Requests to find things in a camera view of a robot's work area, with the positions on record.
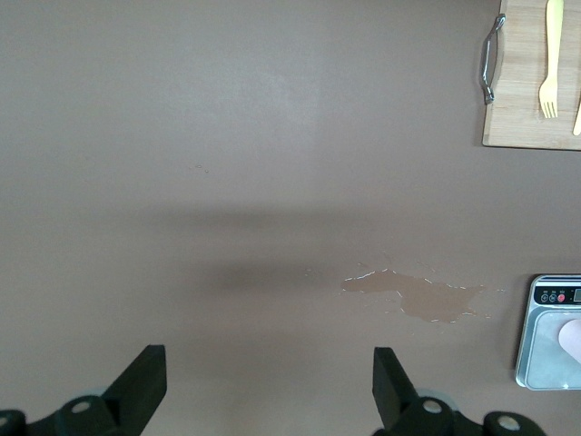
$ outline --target water spill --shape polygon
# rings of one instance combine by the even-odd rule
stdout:
[[[343,281],[343,290],[349,292],[397,292],[401,297],[400,309],[407,315],[427,322],[457,321],[462,315],[473,315],[468,306],[483,286],[456,287],[446,283],[398,274],[383,270]]]

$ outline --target wooden tray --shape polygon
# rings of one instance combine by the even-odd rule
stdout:
[[[573,136],[581,98],[581,0],[565,0],[558,70],[558,118],[545,119],[538,89],[547,75],[547,0],[503,0],[507,15],[482,143],[494,147],[581,150]]]

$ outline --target digital scale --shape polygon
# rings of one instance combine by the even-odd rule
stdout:
[[[540,275],[530,285],[517,383],[581,390],[581,275]]]

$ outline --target white heart-shaped object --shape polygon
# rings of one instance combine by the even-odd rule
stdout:
[[[581,363],[581,320],[569,321],[561,328],[559,345]]]

